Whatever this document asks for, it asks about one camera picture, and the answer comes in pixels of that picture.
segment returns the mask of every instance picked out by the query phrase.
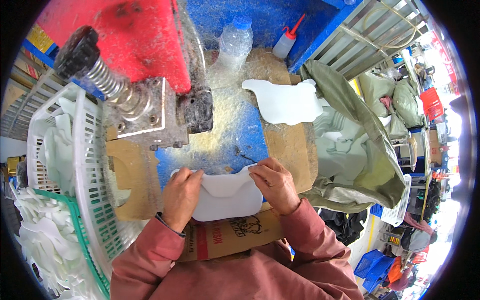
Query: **chair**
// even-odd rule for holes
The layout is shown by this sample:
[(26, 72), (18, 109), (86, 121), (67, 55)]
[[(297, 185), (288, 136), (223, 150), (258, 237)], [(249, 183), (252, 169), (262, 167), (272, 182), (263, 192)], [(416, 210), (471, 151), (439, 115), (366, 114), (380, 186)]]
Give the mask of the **chair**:
[(411, 168), (412, 172), (415, 171), (415, 165), (417, 164), (417, 141), (414, 138), (394, 139), (391, 140), (393, 147), (407, 146), (409, 157), (400, 157), (398, 164), (401, 168)]

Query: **red plastic crate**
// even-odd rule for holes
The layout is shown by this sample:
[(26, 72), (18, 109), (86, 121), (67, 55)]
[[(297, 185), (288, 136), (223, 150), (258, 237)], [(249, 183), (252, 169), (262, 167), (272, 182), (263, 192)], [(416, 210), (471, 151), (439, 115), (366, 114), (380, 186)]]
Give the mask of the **red plastic crate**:
[(428, 116), (430, 121), (445, 113), (444, 106), (434, 87), (421, 93), (420, 99), (423, 102), (423, 113)]
[(412, 263), (419, 264), (427, 261), (429, 247), (427, 246), (422, 252), (417, 253)]

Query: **red machine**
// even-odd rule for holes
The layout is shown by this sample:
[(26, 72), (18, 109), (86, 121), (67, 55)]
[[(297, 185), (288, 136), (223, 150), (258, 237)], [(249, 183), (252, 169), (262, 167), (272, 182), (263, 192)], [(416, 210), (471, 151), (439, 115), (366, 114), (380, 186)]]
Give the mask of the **red machine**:
[(37, 23), (64, 80), (93, 83), (118, 138), (156, 150), (213, 127), (200, 39), (176, 0), (52, 0)]
[(132, 82), (165, 77), (190, 91), (185, 42), (175, 0), (51, 0), (37, 20), (59, 46), (80, 26), (98, 33), (97, 46), (113, 72)]

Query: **sack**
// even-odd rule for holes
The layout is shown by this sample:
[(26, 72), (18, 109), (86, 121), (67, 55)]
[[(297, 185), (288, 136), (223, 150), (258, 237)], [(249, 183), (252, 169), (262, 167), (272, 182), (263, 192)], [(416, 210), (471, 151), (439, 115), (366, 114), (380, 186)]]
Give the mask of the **sack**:
[(422, 114), (418, 114), (418, 103), (416, 92), (408, 80), (400, 80), (393, 93), (393, 106), (397, 113), (402, 116), (407, 128), (416, 126), (425, 126), (426, 119)]
[(375, 203), (393, 208), (400, 201), (405, 182), (388, 134), (378, 117), (346, 79), (329, 66), (308, 60), (300, 68), (300, 76), (302, 80), (314, 79), (318, 97), (324, 97), (336, 111), (363, 126), (372, 157), (369, 157), (371, 166), (357, 176), (354, 185), (333, 183), (319, 175), (312, 189), (301, 195), (313, 206), (345, 213), (359, 213)]
[(388, 110), (385, 105), (380, 102), (380, 98), (384, 96), (393, 97), (395, 81), (375, 75), (372, 72), (366, 72), (360, 75), (359, 80), (363, 97), (368, 107), (377, 117), (388, 116)]

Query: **floor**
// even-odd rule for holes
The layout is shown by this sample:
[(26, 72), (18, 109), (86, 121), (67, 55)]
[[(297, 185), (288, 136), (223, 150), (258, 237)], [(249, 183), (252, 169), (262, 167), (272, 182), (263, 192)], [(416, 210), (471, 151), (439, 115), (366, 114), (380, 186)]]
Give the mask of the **floor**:
[[(379, 230), (385, 225), (386, 223), (381, 221), (379, 217), (370, 215), (367, 226), (365, 227), (365, 234), (353, 244), (349, 246), (351, 249), (351, 256), (349, 259), (350, 265), (355, 270), (355, 267), (359, 263), (361, 257), (373, 249), (381, 250), (383, 247), (383, 243), (377, 239), (377, 235), (379, 234)], [(357, 284), (359, 285), (360, 291), (365, 293), (366, 290), (362, 286), (364, 279), (355, 276)]]

